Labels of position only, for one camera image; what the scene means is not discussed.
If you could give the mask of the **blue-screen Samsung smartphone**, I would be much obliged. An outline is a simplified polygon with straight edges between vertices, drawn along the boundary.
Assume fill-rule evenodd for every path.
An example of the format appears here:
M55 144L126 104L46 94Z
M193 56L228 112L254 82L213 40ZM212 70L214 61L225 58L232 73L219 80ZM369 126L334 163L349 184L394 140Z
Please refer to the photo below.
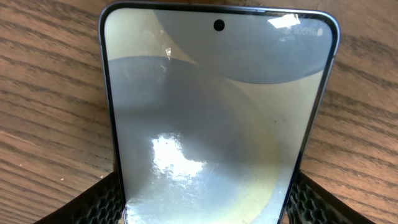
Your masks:
M336 19L121 1L101 12L98 36L126 223L280 223Z

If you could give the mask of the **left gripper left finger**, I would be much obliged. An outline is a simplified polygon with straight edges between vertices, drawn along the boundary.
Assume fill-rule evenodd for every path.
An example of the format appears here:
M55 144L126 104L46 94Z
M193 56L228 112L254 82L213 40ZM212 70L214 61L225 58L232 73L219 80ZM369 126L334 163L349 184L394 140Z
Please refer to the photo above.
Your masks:
M117 224L123 210L119 176L112 172L34 224Z

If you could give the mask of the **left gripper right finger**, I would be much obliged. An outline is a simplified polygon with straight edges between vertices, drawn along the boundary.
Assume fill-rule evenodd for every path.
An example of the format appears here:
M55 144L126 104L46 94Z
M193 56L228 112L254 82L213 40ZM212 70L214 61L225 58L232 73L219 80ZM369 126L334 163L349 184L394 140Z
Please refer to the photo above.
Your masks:
M374 224L299 172L286 206L289 224Z

